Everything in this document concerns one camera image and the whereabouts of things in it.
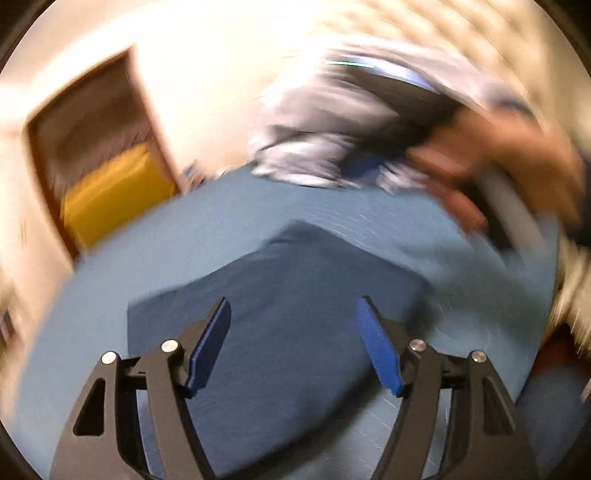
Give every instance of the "black cloth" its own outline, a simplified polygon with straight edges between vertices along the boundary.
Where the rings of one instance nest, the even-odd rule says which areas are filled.
[[[232,326],[209,383],[188,402],[217,476],[247,467],[320,427],[373,370],[355,326],[356,301],[408,320],[428,290],[404,270],[298,222],[214,273],[128,310],[130,355],[176,338],[220,296]],[[151,470],[155,439],[142,416]]]

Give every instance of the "crumpled fabric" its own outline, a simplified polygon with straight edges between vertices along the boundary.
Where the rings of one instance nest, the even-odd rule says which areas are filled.
[[[253,175],[312,187],[355,186],[343,176],[343,163],[371,139],[387,142],[375,184],[387,192],[421,187],[421,174],[404,165],[404,151],[424,137],[380,98],[351,83],[345,67],[335,64],[350,56],[404,66],[467,106],[523,105],[500,78],[463,56],[384,38],[319,37],[259,99],[249,140]]]

